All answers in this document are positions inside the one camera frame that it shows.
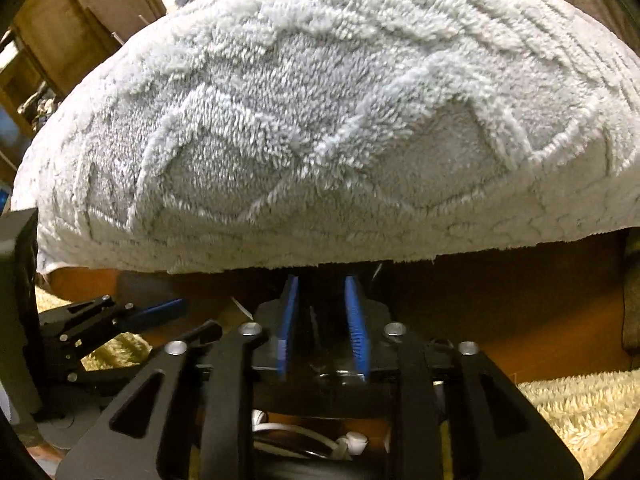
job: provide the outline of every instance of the yellow rug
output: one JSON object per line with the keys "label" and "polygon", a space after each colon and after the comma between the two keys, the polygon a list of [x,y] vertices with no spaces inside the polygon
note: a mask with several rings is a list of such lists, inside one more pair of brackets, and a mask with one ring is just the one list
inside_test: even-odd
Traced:
{"label": "yellow rug", "polygon": [[[68,303],[40,288],[36,288],[36,300],[40,312]],[[219,322],[228,330],[242,320],[240,311],[232,307],[223,312]],[[82,364],[87,370],[137,364],[149,350],[140,336],[126,333],[87,356]],[[640,410],[640,370],[524,383],[519,387],[578,459],[586,478],[611,454]]]}

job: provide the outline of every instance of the fleece fabric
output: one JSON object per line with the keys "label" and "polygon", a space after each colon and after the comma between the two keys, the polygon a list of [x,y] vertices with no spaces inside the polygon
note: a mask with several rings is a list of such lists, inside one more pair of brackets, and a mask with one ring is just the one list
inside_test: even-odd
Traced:
{"label": "fleece fabric", "polygon": [[196,0],[18,170],[38,270],[419,260],[640,224],[640,60],[562,0]]}

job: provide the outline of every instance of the silver screw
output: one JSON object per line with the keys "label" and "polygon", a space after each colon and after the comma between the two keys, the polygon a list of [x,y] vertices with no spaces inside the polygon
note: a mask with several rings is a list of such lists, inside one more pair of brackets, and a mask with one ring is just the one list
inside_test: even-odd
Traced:
{"label": "silver screw", "polygon": [[474,341],[463,341],[458,345],[458,351],[462,355],[475,355],[480,351],[480,347]]}
{"label": "silver screw", "polygon": [[164,351],[169,355],[182,355],[187,351],[187,343],[184,341],[169,341],[164,345]]}
{"label": "silver screw", "polygon": [[385,325],[385,334],[390,337],[400,337],[406,334],[406,327],[402,323],[387,323]]}
{"label": "silver screw", "polygon": [[247,336],[258,335],[259,333],[262,332],[262,327],[260,326],[259,323],[256,323],[255,321],[250,321],[249,323],[244,323],[240,325],[240,328],[238,330],[242,335],[247,335]]}

